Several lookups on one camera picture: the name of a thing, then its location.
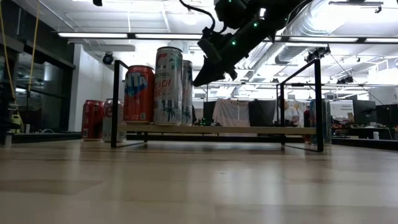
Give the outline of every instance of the speaker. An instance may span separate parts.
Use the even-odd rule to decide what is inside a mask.
[[[96,6],[102,6],[102,0],[93,0],[93,4]]]

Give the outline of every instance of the white shirt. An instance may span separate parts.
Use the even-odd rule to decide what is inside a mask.
[[[277,116],[276,116],[276,109],[275,109],[275,114],[274,114],[274,121],[277,121]],[[290,106],[287,109],[285,109],[285,120],[293,120],[294,116],[298,116],[299,114],[297,113],[296,108]]]

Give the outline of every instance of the monitor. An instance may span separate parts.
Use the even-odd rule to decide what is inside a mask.
[[[249,121],[252,127],[274,125],[275,100],[254,100],[249,102]]]
[[[398,126],[398,105],[379,105],[377,109],[377,121],[388,127]]]
[[[377,122],[376,102],[368,100],[353,100],[355,123]]]
[[[203,118],[209,122],[214,122],[213,113],[217,101],[203,102]]]

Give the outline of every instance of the wooden floor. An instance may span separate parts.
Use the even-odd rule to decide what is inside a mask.
[[[398,154],[80,141],[0,149],[1,224],[398,223]]]

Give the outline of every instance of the tall white can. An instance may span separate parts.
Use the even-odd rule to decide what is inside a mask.
[[[182,115],[182,51],[161,47],[156,53],[154,124],[180,125]]]
[[[192,62],[183,61],[182,70],[182,120],[181,125],[192,125]]]
[[[113,114],[113,99],[106,99],[104,104],[104,117],[102,123],[102,140],[104,142],[111,142],[112,133],[112,114]],[[123,124],[123,100],[118,100],[118,125]],[[117,142],[126,140],[126,132],[118,131],[116,136]]]

